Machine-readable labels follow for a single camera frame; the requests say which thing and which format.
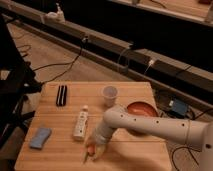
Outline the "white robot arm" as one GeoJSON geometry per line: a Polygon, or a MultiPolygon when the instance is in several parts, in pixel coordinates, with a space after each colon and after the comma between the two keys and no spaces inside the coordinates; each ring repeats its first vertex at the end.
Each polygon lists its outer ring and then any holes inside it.
{"type": "Polygon", "coordinates": [[[119,128],[157,136],[199,150],[199,171],[213,171],[213,122],[132,115],[120,105],[107,109],[86,141],[86,147],[106,146],[119,128]]]}

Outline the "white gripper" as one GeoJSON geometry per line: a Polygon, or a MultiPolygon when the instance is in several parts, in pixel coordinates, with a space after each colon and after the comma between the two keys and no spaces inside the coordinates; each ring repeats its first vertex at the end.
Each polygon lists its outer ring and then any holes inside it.
{"type": "Polygon", "coordinates": [[[95,154],[91,156],[93,160],[98,160],[104,154],[113,133],[112,128],[104,125],[99,125],[93,130],[85,144],[86,148],[90,145],[95,146],[95,154]]]}

